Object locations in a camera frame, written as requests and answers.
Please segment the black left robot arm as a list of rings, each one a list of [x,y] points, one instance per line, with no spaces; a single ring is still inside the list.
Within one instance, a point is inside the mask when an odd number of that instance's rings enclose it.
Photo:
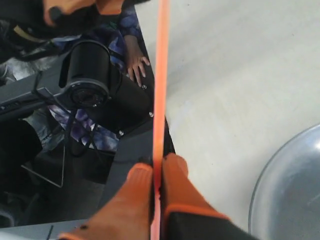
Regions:
[[[120,135],[144,124],[153,110],[148,93],[111,63],[108,49],[87,40],[62,63],[58,97],[68,110],[85,110],[94,123]]]

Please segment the person's hand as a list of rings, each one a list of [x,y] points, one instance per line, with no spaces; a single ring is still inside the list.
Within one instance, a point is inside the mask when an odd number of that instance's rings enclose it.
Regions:
[[[129,79],[141,87],[142,78],[147,76],[145,65],[149,66],[150,61],[145,56],[133,56],[127,58],[126,65]]]

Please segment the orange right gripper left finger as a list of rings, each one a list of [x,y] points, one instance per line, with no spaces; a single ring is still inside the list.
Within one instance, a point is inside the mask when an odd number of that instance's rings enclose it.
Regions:
[[[153,168],[135,164],[115,196],[87,222],[60,240],[148,240]]]

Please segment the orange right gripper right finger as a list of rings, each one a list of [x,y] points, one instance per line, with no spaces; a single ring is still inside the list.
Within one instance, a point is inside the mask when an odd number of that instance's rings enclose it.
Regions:
[[[184,158],[168,154],[162,162],[161,236],[164,240],[209,240],[214,225],[229,222],[191,183]]]

